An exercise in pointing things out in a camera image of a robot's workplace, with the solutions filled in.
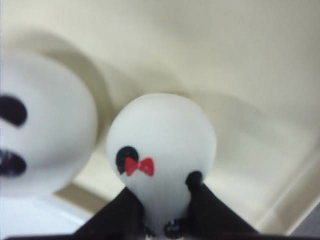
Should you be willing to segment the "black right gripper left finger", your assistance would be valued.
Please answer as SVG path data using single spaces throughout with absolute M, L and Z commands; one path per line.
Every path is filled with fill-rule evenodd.
M 81 237 L 145 237 L 144 207 L 127 188 L 74 233 Z

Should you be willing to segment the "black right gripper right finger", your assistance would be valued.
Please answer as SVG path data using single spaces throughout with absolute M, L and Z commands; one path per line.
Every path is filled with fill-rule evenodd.
M 197 237 L 256 234 L 258 231 L 224 204 L 203 182 L 188 182 L 188 232 Z

